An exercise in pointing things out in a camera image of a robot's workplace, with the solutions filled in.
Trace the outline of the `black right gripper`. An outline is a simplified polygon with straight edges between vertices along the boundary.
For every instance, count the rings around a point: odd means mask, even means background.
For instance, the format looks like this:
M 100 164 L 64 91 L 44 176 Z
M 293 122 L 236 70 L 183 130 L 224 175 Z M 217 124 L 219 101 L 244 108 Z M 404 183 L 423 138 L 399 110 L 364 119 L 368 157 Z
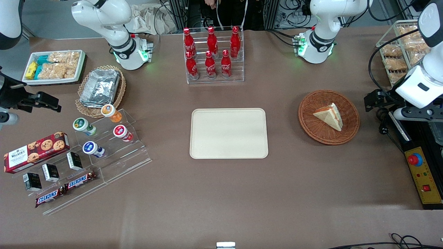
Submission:
M 59 104 L 59 99 L 47 94 L 45 92 L 37 92 L 34 99 L 31 97 L 33 93 L 27 92 L 24 88 L 26 83 L 1 75 L 1 90 L 0 90 L 0 106 L 4 109 L 19 109 L 28 113 L 32 112 L 34 108 L 45 108 L 55 112 L 61 112 L 62 106 Z

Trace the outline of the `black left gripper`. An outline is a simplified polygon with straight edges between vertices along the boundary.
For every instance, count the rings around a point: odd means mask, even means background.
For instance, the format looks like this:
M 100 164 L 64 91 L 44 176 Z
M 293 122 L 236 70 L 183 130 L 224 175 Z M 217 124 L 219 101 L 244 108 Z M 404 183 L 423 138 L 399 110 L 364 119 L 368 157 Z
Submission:
M 372 97 L 364 97 L 365 112 L 370 112 L 374 108 L 393 108 L 399 107 L 399 101 L 391 95 L 390 91 L 375 89 L 372 91 Z

